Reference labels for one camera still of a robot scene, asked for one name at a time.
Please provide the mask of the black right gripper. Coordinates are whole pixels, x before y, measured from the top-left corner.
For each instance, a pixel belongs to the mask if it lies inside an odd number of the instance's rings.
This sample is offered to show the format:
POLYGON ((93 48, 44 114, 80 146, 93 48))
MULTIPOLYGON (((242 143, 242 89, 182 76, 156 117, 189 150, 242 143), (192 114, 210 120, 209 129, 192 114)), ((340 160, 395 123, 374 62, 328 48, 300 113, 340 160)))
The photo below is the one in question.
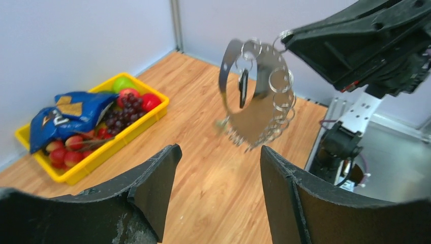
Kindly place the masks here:
POLYGON ((430 1, 357 1, 281 42, 340 92, 411 94, 430 73, 430 1))

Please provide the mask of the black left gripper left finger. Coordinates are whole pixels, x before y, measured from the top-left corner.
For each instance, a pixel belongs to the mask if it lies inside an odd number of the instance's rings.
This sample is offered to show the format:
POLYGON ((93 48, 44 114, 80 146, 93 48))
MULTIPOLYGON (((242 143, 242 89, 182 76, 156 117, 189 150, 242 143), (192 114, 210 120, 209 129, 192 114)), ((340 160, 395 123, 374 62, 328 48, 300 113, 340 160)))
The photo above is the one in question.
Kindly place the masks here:
POLYGON ((1 243, 160 243, 178 144, 77 195, 44 198, 1 188, 1 243))

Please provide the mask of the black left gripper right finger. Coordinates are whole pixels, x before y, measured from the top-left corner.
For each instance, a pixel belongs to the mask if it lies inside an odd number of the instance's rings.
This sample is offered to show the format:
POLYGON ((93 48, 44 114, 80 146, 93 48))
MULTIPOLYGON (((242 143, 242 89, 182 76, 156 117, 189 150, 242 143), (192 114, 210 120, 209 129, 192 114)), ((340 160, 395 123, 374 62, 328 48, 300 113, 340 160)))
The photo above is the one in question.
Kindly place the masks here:
POLYGON ((273 243, 430 243, 430 198, 394 203, 336 187, 261 148, 273 243))

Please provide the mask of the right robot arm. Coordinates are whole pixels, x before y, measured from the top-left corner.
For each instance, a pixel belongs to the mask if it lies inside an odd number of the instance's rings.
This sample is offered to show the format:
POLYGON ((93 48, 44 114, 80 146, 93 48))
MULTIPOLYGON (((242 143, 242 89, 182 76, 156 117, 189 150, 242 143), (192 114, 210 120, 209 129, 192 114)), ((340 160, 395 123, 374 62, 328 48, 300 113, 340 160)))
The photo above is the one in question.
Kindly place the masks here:
POLYGON ((341 186, 341 168, 362 151, 359 141, 386 95, 413 93, 430 75, 430 1, 357 1, 281 36, 339 92, 364 92, 322 135, 310 173, 341 186))

